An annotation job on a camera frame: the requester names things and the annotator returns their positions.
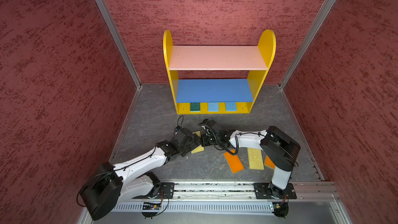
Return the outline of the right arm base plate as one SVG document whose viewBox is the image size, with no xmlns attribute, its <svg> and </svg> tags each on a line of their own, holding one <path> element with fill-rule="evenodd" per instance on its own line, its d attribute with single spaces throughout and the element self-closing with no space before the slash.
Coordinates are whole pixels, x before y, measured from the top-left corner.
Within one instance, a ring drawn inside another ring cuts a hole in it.
<svg viewBox="0 0 398 224">
<path fill-rule="evenodd" d="M 280 189 L 272 183 L 254 183 L 254 192 L 258 200 L 296 200 L 297 195 L 292 183 Z"/>
</svg>

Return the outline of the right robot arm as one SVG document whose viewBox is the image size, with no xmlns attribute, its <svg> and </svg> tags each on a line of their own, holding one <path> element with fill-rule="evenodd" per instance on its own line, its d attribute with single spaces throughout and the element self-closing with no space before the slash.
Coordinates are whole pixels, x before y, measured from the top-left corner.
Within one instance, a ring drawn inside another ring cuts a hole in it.
<svg viewBox="0 0 398 224">
<path fill-rule="evenodd" d="M 237 156 L 240 148 L 264 151 L 275 169 L 270 184 L 270 194 L 281 198 L 301 150 L 300 144 L 276 126 L 264 131 L 225 130 L 214 120 L 204 119 L 198 124 L 204 129 L 203 146 L 215 146 L 231 156 Z"/>
</svg>

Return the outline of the blue sponge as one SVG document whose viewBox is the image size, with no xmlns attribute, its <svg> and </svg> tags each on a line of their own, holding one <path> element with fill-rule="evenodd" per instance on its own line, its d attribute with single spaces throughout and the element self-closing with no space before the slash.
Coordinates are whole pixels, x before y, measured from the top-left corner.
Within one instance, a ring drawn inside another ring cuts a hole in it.
<svg viewBox="0 0 398 224">
<path fill-rule="evenodd" d="M 216 102 L 208 103 L 208 111 L 209 112 L 219 112 L 219 103 L 216 103 Z"/>
<path fill-rule="evenodd" d="M 237 112 L 236 102 L 226 102 L 226 111 L 227 112 Z"/>
</svg>

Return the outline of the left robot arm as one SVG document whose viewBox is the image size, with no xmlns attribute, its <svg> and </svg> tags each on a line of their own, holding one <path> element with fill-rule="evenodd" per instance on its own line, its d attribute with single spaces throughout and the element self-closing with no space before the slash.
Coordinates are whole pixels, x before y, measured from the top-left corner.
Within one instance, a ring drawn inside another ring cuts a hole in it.
<svg viewBox="0 0 398 224">
<path fill-rule="evenodd" d="M 77 199 L 83 200 L 92 220 L 97 221 L 118 203 L 136 197 L 156 197 L 160 195 L 161 182 L 151 171 L 186 156 L 202 144 L 200 131 L 180 127 L 171 140 L 156 143 L 141 156 L 119 164 L 101 164 L 82 186 Z"/>
</svg>

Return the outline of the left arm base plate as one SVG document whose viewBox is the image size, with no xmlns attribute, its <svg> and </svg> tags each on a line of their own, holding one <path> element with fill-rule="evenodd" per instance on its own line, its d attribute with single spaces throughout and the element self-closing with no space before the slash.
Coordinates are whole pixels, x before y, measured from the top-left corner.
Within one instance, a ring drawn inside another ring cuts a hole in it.
<svg viewBox="0 0 398 224">
<path fill-rule="evenodd" d="M 156 199 L 173 199 L 175 183 L 161 182 L 154 187 Z"/>
</svg>

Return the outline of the green scouring sponge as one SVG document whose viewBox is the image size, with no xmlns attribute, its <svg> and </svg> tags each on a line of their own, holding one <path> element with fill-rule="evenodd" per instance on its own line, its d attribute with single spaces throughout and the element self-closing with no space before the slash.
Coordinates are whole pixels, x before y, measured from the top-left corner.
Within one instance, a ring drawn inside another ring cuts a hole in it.
<svg viewBox="0 0 398 224">
<path fill-rule="evenodd" d="M 190 112 L 197 113 L 201 111 L 200 103 L 190 103 Z"/>
</svg>

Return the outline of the yellow sponge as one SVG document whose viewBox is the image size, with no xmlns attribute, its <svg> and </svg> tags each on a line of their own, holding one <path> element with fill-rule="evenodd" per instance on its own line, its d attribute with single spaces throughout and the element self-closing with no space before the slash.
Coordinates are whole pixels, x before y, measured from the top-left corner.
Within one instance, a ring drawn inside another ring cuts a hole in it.
<svg viewBox="0 0 398 224">
<path fill-rule="evenodd" d="M 194 134 L 196 134 L 199 138 L 201 138 L 201 133 L 200 131 L 195 131 Z M 202 145 L 199 145 L 197 148 L 195 148 L 193 151 L 191 151 L 192 154 L 198 153 L 204 151 L 204 147 Z"/>
<path fill-rule="evenodd" d="M 249 168 L 251 170 L 264 170 L 262 152 L 260 149 L 247 148 Z"/>
</svg>

